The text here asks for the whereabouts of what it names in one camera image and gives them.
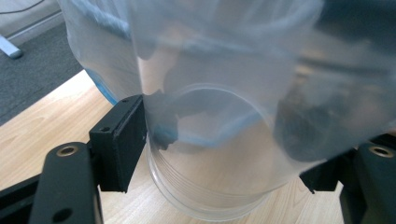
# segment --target clear plastic bag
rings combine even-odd
[[[392,7],[317,0],[120,4],[134,45],[122,39],[116,46],[124,43],[131,54],[110,52],[111,40],[100,50],[137,62],[139,76],[99,77],[118,99],[140,81],[151,174],[191,216],[245,215],[300,172],[394,124]]]
[[[58,1],[76,59],[113,104],[141,94],[127,9],[114,1]]]

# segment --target clear plastic container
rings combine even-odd
[[[193,217],[241,217],[395,119],[394,52],[327,29],[340,21],[326,16],[342,6],[148,0],[130,7],[151,174]]]

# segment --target light wood surface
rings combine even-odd
[[[85,72],[64,83],[0,128],[0,189],[41,172],[48,151],[88,141],[111,108]],[[297,178],[271,193],[248,216],[226,223],[343,223],[336,192],[311,194]],[[207,223],[179,212],[158,191],[142,154],[126,194],[101,193],[105,223]]]

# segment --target floor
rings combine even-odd
[[[17,60],[0,51],[0,125],[82,70],[68,46],[55,0],[45,0],[22,13],[1,14],[38,1],[0,0],[0,35],[23,51]]]

